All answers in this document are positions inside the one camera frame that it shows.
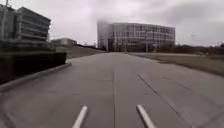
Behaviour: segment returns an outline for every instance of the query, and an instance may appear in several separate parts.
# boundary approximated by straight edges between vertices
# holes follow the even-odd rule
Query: hedge
[[[64,52],[0,53],[0,84],[65,64]]]

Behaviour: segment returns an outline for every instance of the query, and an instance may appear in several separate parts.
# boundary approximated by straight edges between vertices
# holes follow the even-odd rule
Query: building
[[[175,44],[175,28],[139,23],[97,24],[98,47],[108,51],[127,51],[131,47],[143,46],[148,51],[150,46]]]
[[[17,10],[0,6],[1,38],[12,42],[46,42],[51,20],[25,7]]]
[[[76,45],[77,41],[69,39],[69,38],[61,38],[61,39],[51,40],[50,43],[60,44],[60,45]]]
[[[17,11],[16,39],[22,41],[47,41],[51,20],[27,8]]]
[[[15,21],[15,10],[0,4],[0,40],[15,38]]]

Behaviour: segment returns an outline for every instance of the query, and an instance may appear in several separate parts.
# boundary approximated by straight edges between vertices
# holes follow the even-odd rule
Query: asphalt road
[[[1,96],[0,119],[11,128],[71,128],[87,105],[83,128],[144,128],[142,104],[157,128],[224,127],[222,77],[120,53],[69,62]]]

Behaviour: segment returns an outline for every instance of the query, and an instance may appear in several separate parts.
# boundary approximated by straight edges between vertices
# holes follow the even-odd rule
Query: white road line
[[[137,109],[138,109],[138,112],[139,112],[140,116],[142,117],[146,127],[147,128],[156,128],[156,126],[154,125],[154,123],[152,122],[152,120],[148,116],[147,112],[142,107],[142,105],[140,105],[140,104],[137,105]]]
[[[86,117],[86,114],[87,114],[87,110],[88,110],[88,107],[87,106],[83,106],[74,125],[72,126],[72,128],[81,128],[82,124],[83,124],[83,121]]]

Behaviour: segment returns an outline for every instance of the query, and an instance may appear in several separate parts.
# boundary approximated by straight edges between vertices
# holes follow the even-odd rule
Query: road edge
[[[64,68],[69,67],[71,65],[72,65],[72,63],[66,63],[66,64],[61,65],[61,66],[57,66],[57,67],[50,68],[50,69],[47,69],[47,70],[44,70],[44,71],[36,72],[36,73],[30,74],[30,75],[27,75],[27,76],[9,81],[5,84],[0,85],[0,94],[17,87],[16,85],[18,85],[18,84],[27,82],[29,80],[33,80],[33,79],[38,78],[38,77],[42,77],[44,75],[47,75],[49,73],[52,73],[52,72],[55,72],[55,71],[58,71],[58,70],[61,70],[61,69],[64,69]]]

